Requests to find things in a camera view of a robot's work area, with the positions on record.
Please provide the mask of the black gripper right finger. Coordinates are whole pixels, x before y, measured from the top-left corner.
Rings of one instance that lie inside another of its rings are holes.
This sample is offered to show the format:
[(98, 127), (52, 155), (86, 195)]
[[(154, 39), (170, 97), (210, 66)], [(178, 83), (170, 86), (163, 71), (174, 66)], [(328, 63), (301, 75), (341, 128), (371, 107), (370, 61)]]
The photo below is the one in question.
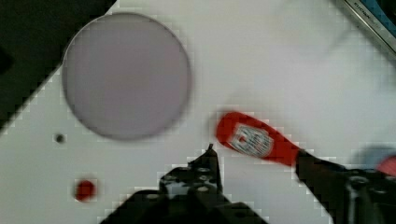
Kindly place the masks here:
[(295, 174), (333, 224), (396, 224), (395, 177), (374, 169), (348, 169), (301, 149)]

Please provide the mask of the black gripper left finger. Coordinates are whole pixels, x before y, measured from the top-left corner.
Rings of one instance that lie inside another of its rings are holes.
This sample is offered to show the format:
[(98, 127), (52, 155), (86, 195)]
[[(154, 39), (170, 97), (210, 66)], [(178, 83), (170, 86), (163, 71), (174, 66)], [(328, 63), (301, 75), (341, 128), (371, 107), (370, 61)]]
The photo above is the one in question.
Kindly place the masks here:
[(139, 190), (100, 224), (268, 224), (245, 203), (222, 192), (218, 154), (208, 149), (159, 181), (157, 190)]

